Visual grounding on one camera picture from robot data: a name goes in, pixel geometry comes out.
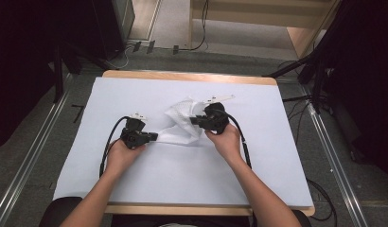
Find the wrist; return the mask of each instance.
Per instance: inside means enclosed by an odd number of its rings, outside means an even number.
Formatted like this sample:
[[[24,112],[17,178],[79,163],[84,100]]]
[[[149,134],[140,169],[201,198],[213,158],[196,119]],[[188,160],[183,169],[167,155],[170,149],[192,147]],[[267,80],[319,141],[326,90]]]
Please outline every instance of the wrist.
[[[226,158],[226,163],[231,167],[231,168],[235,168],[237,166],[241,166],[243,164],[247,165],[244,160],[241,158],[240,155],[238,156],[234,156],[234,157],[229,157],[229,158]]]

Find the black curtain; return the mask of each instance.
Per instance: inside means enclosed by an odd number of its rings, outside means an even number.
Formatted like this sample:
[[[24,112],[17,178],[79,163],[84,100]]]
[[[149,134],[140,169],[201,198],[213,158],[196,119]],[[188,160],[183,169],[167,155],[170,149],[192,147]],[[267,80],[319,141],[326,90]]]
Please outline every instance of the black curtain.
[[[0,0],[0,146],[54,84],[49,12],[42,0]]]

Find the wooden tabletop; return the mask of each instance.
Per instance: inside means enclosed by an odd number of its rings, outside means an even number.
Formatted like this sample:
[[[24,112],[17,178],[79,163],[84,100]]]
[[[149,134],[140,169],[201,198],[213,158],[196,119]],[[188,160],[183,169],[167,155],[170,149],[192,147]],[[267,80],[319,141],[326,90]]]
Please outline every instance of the wooden tabletop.
[[[115,71],[104,72],[104,78],[125,79],[168,79],[184,81],[207,81],[225,83],[244,83],[277,86],[276,80],[263,77],[244,77],[206,73],[176,73],[156,71]],[[291,207],[301,210],[306,216],[315,213],[315,207]],[[129,202],[110,202],[106,213],[131,215],[197,215],[197,216],[251,216],[253,211],[249,205],[193,205],[193,204],[148,204]]]
[[[128,79],[169,79],[184,81],[245,83],[259,85],[277,85],[276,80],[262,77],[244,77],[233,75],[206,74],[206,73],[176,73],[155,71],[116,71],[109,70],[103,73],[104,78],[128,78]]]

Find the white fabric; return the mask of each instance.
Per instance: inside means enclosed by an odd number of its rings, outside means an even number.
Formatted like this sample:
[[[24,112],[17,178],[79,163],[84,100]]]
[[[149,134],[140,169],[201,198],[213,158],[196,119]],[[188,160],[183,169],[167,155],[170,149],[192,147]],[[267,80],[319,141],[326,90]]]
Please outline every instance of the white fabric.
[[[158,132],[157,143],[175,145],[188,145],[200,139],[202,129],[191,124],[190,116],[202,114],[205,105],[202,102],[194,101],[191,98],[183,100],[171,106],[165,114],[168,115],[176,125]]]

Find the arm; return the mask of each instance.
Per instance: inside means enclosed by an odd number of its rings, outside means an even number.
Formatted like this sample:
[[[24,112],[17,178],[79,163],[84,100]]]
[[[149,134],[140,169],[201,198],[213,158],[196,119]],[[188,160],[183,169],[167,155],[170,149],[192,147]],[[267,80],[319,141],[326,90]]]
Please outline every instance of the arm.
[[[259,226],[300,226],[297,217],[285,202],[263,183],[247,166],[240,154],[239,133],[231,124],[223,134],[205,131],[217,151],[233,169],[247,199],[253,208]]]
[[[99,226],[115,184],[144,149],[145,146],[128,149],[121,140],[117,140],[109,150],[103,175],[61,226]]]

